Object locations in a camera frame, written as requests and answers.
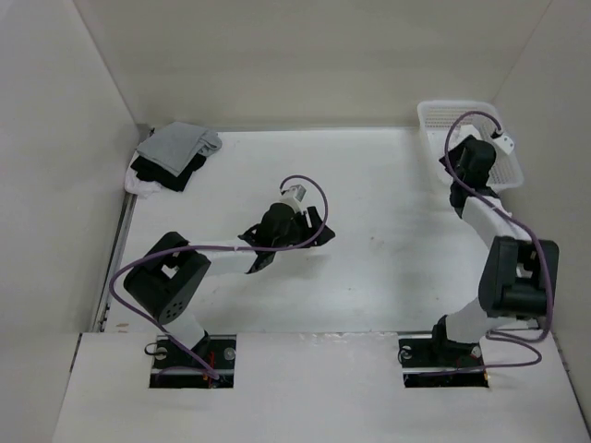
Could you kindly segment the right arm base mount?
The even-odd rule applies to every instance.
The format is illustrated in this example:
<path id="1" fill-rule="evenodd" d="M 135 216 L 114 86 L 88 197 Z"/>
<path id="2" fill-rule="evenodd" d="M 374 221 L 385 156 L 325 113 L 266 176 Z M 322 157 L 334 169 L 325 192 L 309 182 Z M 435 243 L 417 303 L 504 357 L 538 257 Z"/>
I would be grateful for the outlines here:
<path id="1" fill-rule="evenodd" d="M 401 335 L 398 361 L 406 388 L 487 388 L 488 375 L 478 344 L 436 353 L 427 334 Z"/>

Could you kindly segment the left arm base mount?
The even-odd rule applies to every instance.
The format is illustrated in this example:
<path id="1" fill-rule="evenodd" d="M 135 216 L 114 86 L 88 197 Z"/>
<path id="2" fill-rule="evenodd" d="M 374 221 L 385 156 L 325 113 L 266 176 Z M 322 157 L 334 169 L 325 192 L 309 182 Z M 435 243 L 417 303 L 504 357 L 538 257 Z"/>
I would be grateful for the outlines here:
<path id="1" fill-rule="evenodd" d="M 180 350 L 164 336 L 144 347 L 151 358 L 151 389 L 232 389 L 235 383 L 237 337 L 212 335 L 201 344 L 198 353 L 215 370 L 218 378 L 209 377 L 203 365 Z"/>

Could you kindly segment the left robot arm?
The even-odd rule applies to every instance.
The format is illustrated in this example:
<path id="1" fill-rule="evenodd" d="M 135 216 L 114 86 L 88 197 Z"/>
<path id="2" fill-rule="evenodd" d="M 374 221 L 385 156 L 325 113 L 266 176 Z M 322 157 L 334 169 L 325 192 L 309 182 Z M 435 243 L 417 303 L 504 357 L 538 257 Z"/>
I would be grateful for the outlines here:
<path id="1" fill-rule="evenodd" d="M 267 268 L 275 253 L 268 248 L 325 245 L 336 233 L 322 222 L 314 207 L 296 210 L 279 202 L 264 213 L 260 222 L 237 237 L 236 246 L 254 251 L 234 253 L 195 250 L 175 251 L 134 266 L 123 286 L 151 319 L 164 326 L 178 340 L 175 356 L 186 367 L 194 368 L 206 360 L 210 337 L 187 307 L 201 282 L 224 274 L 254 274 Z"/>

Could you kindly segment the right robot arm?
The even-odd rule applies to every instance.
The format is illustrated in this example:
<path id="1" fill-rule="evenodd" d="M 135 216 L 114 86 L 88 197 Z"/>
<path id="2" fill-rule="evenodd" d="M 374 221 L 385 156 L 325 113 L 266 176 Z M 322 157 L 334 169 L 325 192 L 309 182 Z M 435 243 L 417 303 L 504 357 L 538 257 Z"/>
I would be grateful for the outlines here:
<path id="1" fill-rule="evenodd" d="M 450 203 L 488 248 L 476 298 L 433 327 L 428 354 L 439 365 L 468 356 L 479 341 L 504 338 L 498 328 L 515 320 L 546 318 L 554 300 L 560 250 L 550 240 L 533 240 L 504 210 L 488 186 L 497 152 L 492 144 L 466 136 L 440 159 L 455 178 Z"/>

